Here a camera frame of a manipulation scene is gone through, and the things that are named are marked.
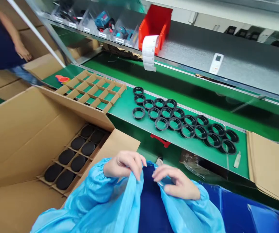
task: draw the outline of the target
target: cardboard box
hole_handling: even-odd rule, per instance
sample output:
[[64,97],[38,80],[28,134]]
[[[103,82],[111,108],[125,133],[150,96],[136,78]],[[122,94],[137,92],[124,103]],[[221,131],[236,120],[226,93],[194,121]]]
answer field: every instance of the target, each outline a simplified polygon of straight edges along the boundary
[[110,133],[74,187],[102,158],[140,144],[118,131],[100,110],[42,87],[31,87],[0,105],[0,232],[29,232],[39,214],[60,208],[65,195],[37,180],[89,122]]

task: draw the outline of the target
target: red plastic bin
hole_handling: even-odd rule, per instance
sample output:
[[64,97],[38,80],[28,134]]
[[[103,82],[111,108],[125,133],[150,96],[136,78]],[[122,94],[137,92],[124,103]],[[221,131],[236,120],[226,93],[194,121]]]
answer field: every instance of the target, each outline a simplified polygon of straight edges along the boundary
[[138,47],[140,50],[143,48],[145,36],[159,35],[159,43],[155,48],[155,55],[158,55],[171,27],[172,11],[173,9],[162,6],[150,6],[148,13],[139,27]]

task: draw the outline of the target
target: worker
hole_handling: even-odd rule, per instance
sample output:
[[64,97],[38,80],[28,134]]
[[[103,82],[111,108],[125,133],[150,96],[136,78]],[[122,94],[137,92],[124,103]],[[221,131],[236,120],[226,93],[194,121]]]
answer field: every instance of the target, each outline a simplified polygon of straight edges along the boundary
[[23,64],[32,59],[10,19],[0,11],[0,70],[9,70],[30,84],[42,85]]
[[155,167],[131,151],[101,160],[64,207],[42,213],[31,232],[225,232],[202,185],[177,168]]

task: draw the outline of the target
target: jeans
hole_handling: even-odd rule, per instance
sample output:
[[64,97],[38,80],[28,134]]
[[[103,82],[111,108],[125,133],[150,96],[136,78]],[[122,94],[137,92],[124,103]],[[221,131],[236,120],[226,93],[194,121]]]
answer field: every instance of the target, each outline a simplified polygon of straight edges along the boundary
[[25,70],[22,65],[10,68],[8,70],[14,73],[16,76],[20,77],[21,79],[24,79],[26,82],[29,82],[32,85],[38,85],[38,86],[43,85],[41,81],[36,79],[31,73]]

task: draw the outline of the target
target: person's hand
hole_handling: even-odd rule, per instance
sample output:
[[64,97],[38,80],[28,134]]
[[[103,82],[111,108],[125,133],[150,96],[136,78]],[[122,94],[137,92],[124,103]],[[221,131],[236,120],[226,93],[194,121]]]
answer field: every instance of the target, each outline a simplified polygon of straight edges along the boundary
[[179,197],[185,200],[198,200],[200,199],[200,190],[195,184],[178,168],[168,165],[159,166],[152,178],[155,182],[160,182],[163,178],[169,176],[172,178],[174,184],[167,184],[164,191],[171,196]]
[[147,167],[146,159],[139,153],[120,151],[116,157],[104,165],[104,175],[107,177],[128,177],[132,171],[136,179],[140,181],[142,164]]

